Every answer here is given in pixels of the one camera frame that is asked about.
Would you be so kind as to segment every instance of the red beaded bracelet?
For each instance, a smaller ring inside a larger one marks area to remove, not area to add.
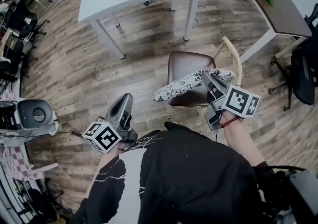
[[[221,128],[224,128],[225,126],[229,125],[230,123],[236,121],[236,120],[239,120],[240,119],[240,116],[236,116],[235,118],[233,119],[230,119],[228,120],[227,122],[225,122],[224,124],[221,125]]]

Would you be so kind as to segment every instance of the cushion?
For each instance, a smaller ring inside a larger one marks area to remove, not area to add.
[[[154,101],[164,101],[176,96],[180,96],[190,91],[192,88],[202,85],[202,73],[207,72],[217,76],[227,86],[236,82],[236,74],[233,71],[224,69],[202,70],[185,75],[172,83],[160,88],[153,96]]]

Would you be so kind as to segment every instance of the wooden chair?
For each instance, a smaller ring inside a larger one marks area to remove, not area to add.
[[[231,53],[235,73],[237,75],[236,85],[242,81],[242,64],[239,54],[227,37],[222,38],[222,43],[216,50],[214,57],[182,51],[170,53],[168,62],[168,84],[199,70],[215,69],[215,60],[219,56],[223,46]],[[205,85],[195,87],[184,95],[169,99],[171,106],[205,106],[207,102],[207,89]]]

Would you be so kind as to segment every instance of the brown leather seat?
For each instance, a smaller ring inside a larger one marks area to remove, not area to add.
[[[169,56],[168,84],[187,74],[214,69],[215,61],[211,56],[191,52],[173,51]],[[204,106],[207,105],[205,85],[195,87],[182,96],[169,99],[171,106]]]

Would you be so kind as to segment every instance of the pink and white checkered cloth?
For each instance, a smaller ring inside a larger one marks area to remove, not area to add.
[[[20,181],[44,178],[43,172],[30,175],[31,167],[29,166],[29,161],[23,158],[20,147],[5,148],[3,156],[12,157],[12,159],[1,162],[4,171],[8,176]]]

